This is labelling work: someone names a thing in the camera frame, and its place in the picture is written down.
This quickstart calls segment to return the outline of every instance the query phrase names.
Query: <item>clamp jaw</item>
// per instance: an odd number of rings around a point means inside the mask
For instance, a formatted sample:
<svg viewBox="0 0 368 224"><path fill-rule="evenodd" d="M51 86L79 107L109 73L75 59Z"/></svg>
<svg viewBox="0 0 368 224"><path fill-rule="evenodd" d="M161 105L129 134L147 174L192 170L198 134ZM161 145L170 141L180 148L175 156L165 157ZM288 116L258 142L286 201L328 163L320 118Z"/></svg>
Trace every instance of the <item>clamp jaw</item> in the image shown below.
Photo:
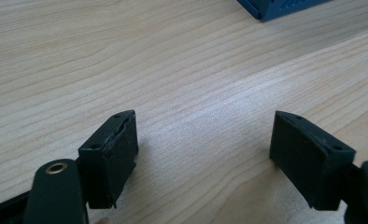
<svg viewBox="0 0 368 224"><path fill-rule="evenodd" d="M346 223L368 223L368 161L352 164L356 151L300 116L277 111L270 157L317 210L347 204Z"/></svg>
<svg viewBox="0 0 368 224"><path fill-rule="evenodd" d="M109 118L78 150L76 161L50 161L32 189L0 203L0 223L89 223L92 209L117 207L138 154L135 112Z"/></svg>

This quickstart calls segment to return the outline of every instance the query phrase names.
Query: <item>light wood tabletop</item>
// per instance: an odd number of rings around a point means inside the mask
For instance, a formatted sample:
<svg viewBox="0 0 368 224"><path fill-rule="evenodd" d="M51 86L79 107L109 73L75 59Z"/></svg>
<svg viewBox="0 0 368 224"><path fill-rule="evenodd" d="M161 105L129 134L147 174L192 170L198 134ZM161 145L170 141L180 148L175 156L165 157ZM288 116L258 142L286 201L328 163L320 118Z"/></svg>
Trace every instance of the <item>light wood tabletop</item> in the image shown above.
<svg viewBox="0 0 368 224"><path fill-rule="evenodd" d="M235 0L0 0L0 202L128 109L137 166L91 223L343 223L269 144L282 110L368 161L368 0L267 23Z"/></svg>

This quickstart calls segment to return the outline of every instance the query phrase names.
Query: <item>wood grain surface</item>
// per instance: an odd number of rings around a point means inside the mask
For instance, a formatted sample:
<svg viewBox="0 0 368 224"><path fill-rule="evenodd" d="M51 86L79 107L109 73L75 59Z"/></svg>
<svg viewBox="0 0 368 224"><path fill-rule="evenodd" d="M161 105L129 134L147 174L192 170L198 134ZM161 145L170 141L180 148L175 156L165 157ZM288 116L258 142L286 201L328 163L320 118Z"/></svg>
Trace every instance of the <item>wood grain surface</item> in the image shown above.
<svg viewBox="0 0 368 224"><path fill-rule="evenodd" d="M268 150L283 110L368 160L368 0L267 23L235 0L0 0L0 202L127 109L137 166L91 223L343 223Z"/></svg>

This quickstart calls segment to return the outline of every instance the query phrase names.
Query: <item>blue box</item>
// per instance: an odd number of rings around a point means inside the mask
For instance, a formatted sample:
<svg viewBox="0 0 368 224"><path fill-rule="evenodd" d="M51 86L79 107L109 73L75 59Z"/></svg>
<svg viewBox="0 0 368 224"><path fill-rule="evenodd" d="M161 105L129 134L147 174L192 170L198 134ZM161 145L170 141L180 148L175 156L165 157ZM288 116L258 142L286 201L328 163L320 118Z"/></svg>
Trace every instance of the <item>blue box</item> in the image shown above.
<svg viewBox="0 0 368 224"><path fill-rule="evenodd" d="M237 0L255 19L273 20L330 0Z"/></svg>

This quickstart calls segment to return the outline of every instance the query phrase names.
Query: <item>metal grommet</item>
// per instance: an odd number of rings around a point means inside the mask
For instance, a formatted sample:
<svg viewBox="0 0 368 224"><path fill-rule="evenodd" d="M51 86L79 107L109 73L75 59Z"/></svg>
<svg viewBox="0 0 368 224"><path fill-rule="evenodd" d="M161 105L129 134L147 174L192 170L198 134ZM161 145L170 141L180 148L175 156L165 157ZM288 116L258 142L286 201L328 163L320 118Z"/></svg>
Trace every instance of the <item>metal grommet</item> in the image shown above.
<svg viewBox="0 0 368 224"><path fill-rule="evenodd" d="M61 171L65 170L65 168L67 168L67 163L58 162L48 167L47 170L45 170L45 172L49 175L56 175L59 174Z"/></svg>

